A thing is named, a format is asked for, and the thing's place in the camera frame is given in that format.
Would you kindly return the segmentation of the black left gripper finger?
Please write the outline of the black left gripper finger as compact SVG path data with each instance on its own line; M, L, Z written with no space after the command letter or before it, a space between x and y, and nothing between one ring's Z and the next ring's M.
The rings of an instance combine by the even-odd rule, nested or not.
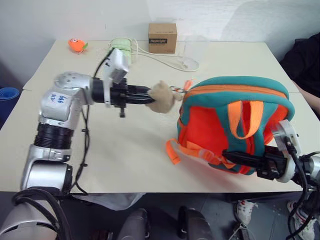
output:
M155 100L148 95L128 95L127 103L128 104L151 104Z
M128 93L132 95L147 95L151 90L149 87L140 85L128 85Z

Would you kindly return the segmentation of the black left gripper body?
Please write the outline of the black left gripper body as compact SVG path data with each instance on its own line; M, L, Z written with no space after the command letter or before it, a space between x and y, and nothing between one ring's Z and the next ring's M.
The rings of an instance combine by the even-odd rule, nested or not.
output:
M123 78L119 83L112 83L112 87L110 88L110 103L115 108L120 109L119 116L124 118L125 108L127 104L127 93L128 93L128 85L127 79Z

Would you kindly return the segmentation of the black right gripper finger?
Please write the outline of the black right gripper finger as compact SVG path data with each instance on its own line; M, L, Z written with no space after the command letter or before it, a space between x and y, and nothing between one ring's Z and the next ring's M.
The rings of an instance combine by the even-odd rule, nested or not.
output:
M233 166L233 170L235 173L254 173L256 172L256 168L248 165L243 164L235 164Z
M222 155L228 161L234 164L264 164L265 159L261 156L251 155L245 152L238 151L222 151Z

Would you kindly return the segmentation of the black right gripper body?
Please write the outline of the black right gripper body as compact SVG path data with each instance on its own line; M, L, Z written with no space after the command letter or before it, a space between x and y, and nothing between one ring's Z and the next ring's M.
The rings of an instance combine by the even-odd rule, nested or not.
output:
M277 147L266 145L256 174L263 179L279 179L285 173L287 158Z

